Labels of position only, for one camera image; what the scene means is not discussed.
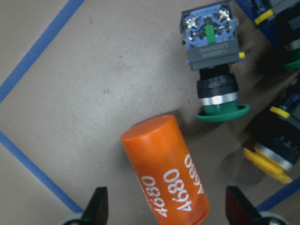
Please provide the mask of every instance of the cardboard surface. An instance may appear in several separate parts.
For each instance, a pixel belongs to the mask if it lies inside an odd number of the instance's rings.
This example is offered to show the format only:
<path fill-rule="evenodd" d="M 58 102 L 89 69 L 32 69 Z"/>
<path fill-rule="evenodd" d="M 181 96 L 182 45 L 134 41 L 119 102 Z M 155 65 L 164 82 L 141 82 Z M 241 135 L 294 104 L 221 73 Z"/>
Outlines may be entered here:
<path fill-rule="evenodd" d="M 67 0 L 0 3 L 0 84 L 20 62 Z"/>
<path fill-rule="evenodd" d="M 46 2 L 53 4 L 53 9 L 63 6 L 60 1 Z M 0 130 L 82 208 L 96 187 L 107 186 L 109 225 L 153 225 L 156 221 L 119 139 L 140 121 L 172 113 L 181 126 L 210 201 L 211 211 L 203 224 L 226 224 L 227 185 L 237 185 L 254 205 L 283 187 L 248 163 L 241 145 L 249 136 L 245 128 L 251 119 L 295 76 L 279 70 L 271 75 L 262 71 L 259 65 L 263 60 L 270 63 L 263 66 L 268 72 L 275 68 L 272 55 L 266 56 L 271 46 L 235 5 L 241 23 L 240 45 L 248 60 L 232 65 L 231 70 L 240 87 L 238 102 L 250 104 L 251 110 L 245 117 L 223 124 L 196 121 L 201 107 L 196 92 L 199 74 L 191 72 L 185 63 L 187 53 L 181 46 L 179 23 L 181 11 L 213 2 L 216 1 L 84 2 L 1 103 Z M 22 7 L 11 6 L 9 18 Z M 44 5 L 29 0 L 25 6 L 34 9 L 33 15 L 44 15 Z M 39 25 L 25 38 L 28 47 L 9 56 L 13 63 L 2 68 L 2 80 L 57 12 L 47 12 L 45 26 Z M 27 22 L 35 27 L 34 22 Z M 7 35 L 22 34 L 18 29 L 8 31 L 2 23 L 0 27 L 4 34 L 11 32 Z M 4 42 L 0 40 L 0 45 L 6 46 L 3 55 L 23 47 L 19 40 Z M 0 62 L 7 65 L 6 57 L 1 57 Z M 16 160 L 10 166 L 17 173 L 27 173 Z M 1 170 L 0 179 L 9 177 L 8 185 L 15 186 L 12 172 Z M 299 163 L 291 171 L 293 178 L 298 175 Z M 31 174 L 21 178 L 22 182 L 34 180 Z M 33 193 L 39 188 L 35 186 L 30 187 Z M 2 188 L 8 193 L 16 192 Z M 44 198 L 60 205 L 55 196 L 44 192 Z M 27 194 L 20 194 L 23 201 L 26 197 Z M 42 198 L 34 200 L 43 205 Z M 31 207 L 35 201 L 27 202 L 26 206 Z M 19 214 L 21 209 L 15 207 L 15 200 L 11 204 L 13 213 Z M 291 204 L 299 207 L 298 201 Z M 45 207 L 58 210 L 58 206 L 48 203 Z M 287 219 L 297 216 L 289 213 L 290 208 L 291 205 L 284 207 L 286 212 L 281 213 Z M 5 215 L 6 211 L 9 210 L 4 208 L 1 213 Z M 55 217 L 44 217 L 48 209 L 41 211 L 23 215 L 28 224 L 41 224 L 31 220 L 32 214 L 44 218 L 46 224 L 53 224 L 56 218 L 68 213 L 64 209 Z M 16 217 L 14 224 L 23 224 L 23 220 Z"/>
<path fill-rule="evenodd" d="M 56 224 L 71 211 L 0 144 L 1 223 Z"/>

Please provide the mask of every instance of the metal screw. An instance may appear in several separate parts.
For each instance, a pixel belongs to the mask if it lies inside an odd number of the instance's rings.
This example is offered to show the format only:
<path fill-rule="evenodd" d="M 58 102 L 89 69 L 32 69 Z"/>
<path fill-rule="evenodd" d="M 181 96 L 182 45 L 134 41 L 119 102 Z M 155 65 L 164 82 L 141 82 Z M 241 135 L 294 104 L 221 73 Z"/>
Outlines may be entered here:
<path fill-rule="evenodd" d="M 229 10 L 226 8 L 220 9 L 218 11 L 219 14 L 219 21 L 221 22 L 222 20 L 226 19 L 226 20 L 230 20 L 230 15 L 229 15 Z"/>
<path fill-rule="evenodd" d="M 197 25 L 197 23 L 196 23 L 196 20 L 198 19 L 198 16 L 195 16 L 195 17 L 193 17 L 193 18 L 191 18 L 191 19 L 188 19 L 187 21 L 186 21 L 186 27 L 188 28 L 188 29 L 191 29 L 191 28 L 198 28 L 198 25 Z"/>
<path fill-rule="evenodd" d="M 270 219 L 269 225 L 281 225 L 281 223 L 276 219 Z"/>

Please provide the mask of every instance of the green terminal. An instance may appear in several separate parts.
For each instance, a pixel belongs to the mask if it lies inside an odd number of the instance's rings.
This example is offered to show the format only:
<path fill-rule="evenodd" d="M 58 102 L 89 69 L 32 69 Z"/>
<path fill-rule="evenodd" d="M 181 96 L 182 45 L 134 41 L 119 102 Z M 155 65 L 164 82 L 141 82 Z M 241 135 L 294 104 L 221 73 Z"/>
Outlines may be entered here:
<path fill-rule="evenodd" d="M 207 41 L 209 44 L 213 44 L 216 42 L 216 36 L 215 36 L 214 26 L 212 25 L 211 17 L 208 16 L 204 20 L 205 20 L 204 29 L 205 29 Z"/>
<path fill-rule="evenodd" d="M 202 122 L 218 123 L 234 120 L 246 115 L 249 112 L 249 105 L 237 105 L 236 100 L 219 105 L 208 105 L 204 111 L 196 115 Z"/>
<path fill-rule="evenodd" d="M 285 69 L 298 69 L 300 68 L 300 49 L 292 51 L 293 62 L 286 63 Z"/>

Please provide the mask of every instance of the dark blue component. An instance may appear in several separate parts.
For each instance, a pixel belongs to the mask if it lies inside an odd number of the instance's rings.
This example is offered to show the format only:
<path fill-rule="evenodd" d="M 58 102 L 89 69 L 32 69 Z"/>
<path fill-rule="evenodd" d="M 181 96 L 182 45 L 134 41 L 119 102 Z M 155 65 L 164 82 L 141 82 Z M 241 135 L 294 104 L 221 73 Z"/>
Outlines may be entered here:
<path fill-rule="evenodd" d="M 251 1 L 251 4 L 253 8 L 255 9 L 257 15 L 260 15 L 267 11 L 266 6 L 263 4 L 262 0 L 249 0 Z"/>
<path fill-rule="evenodd" d="M 215 28 L 215 38 L 216 43 L 224 42 L 228 39 L 234 38 L 234 33 L 236 31 L 235 21 L 231 18 L 230 21 L 226 19 L 220 19 L 218 11 L 224 6 L 222 4 L 212 5 L 209 7 L 203 7 L 190 11 L 188 15 L 184 17 L 184 23 L 189 20 L 194 21 L 196 26 L 187 28 L 185 27 L 183 31 L 183 36 L 186 41 L 187 50 L 193 47 L 206 46 L 208 41 L 205 35 L 205 17 L 210 17 L 212 20 L 212 25 Z"/>
<path fill-rule="evenodd" d="M 241 9 L 247 14 L 250 20 L 254 22 L 254 20 L 257 18 L 257 14 L 254 12 L 251 2 L 247 0 L 235 0 L 235 1 L 241 7 Z M 272 45 L 276 49 L 281 51 L 282 47 L 279 44 L 275 25 L 271 22 L 265 22 L 259 28 L 262 31 L 262 33 L 268 38 L 268 40 L 272 43 Z"/>
<path fill-rule="evenodd" d="M 300 104 L 300 87 L 298 85 L 293 85 L 285 90 L 284 102 L 280 106 L 281 109 L 289 111 L 296 105 Z"/>

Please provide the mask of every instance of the blue painter's tape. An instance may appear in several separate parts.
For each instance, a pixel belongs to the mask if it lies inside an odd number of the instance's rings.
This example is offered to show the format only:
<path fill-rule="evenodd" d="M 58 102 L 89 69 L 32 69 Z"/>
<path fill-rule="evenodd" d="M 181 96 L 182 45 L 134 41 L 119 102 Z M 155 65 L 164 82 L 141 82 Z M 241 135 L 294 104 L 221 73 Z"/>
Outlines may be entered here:
<path fill-rule="evenodd" d="M 83 213 L 83 210 L 58 187 L 38 166 L 32 162 L 17 146 L 15 146 L 2 131 L 0 143 L 16 157 L 33 175 L 35 175 L 53 194 L 55 194 L 72 212 Z"/>
<path fill-rule="evenodd" d="M 283 189 L 275 193 L 273 196 L 259 204 L 256 209 L 258 211 L 269 211 L 274 206 L 281 203 L 284 199 L 288 198 L 295 192 L 300 190 L 300 177 L 294 180 L 292 183 L 286 185 Z"/>
<path fill-rule="evenodd" d="M 43 53 L 84 0 L 69 0 L 0 86 L 0 104 Z"/>
<path fill-rule="evenodd" d="M 84 0 L 69 0 L 63 9 L 49 24 L 43 34 L 34 43 L 19 64 L 0 86 L 0 104 L 22 79 L 25 73 L 39 58 L 63 26 L 68 22 Z M 7 148 L 33 175 L 35 175 L 52 193 L 54 193 L 71 211 L 83 213 L 83 210 L 58 187 L 37 165 L 35 165 L 20 149 L 18 149 L 1 131 L 0 143 Z"/>

